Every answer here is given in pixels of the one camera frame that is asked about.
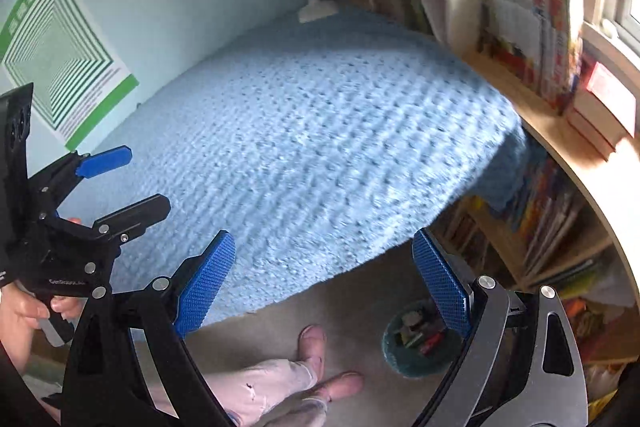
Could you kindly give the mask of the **person's left hand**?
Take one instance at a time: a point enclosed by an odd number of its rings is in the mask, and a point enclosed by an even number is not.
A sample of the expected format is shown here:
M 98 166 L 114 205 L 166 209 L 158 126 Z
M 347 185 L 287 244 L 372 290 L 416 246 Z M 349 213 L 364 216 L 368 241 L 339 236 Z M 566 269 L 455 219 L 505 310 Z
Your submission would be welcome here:
M 44 303 L 14 283 L 1 289 L 1 343 L 18 373 L 24 372 L 39 322 L 49 315 Z

